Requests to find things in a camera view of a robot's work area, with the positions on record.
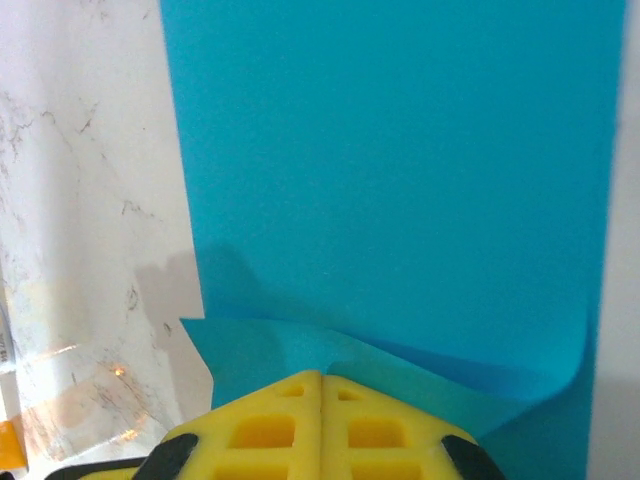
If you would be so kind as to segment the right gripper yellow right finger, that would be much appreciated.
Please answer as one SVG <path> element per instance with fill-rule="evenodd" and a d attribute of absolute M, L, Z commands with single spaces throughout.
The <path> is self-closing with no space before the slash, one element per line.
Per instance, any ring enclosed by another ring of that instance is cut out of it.
<path fill-rule="evenodd" d="M 343 377 L 322 380 L 320 477 L 503 479 L 466 431 Z"/>

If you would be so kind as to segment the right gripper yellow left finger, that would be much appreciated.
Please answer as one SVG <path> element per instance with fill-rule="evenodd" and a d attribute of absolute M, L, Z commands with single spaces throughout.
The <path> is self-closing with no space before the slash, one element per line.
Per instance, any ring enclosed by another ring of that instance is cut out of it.
<path fill-rule="evenodd" d="M 136 479 L 318 479 L 322 379 L 305 371 L 170 430 Z"/>

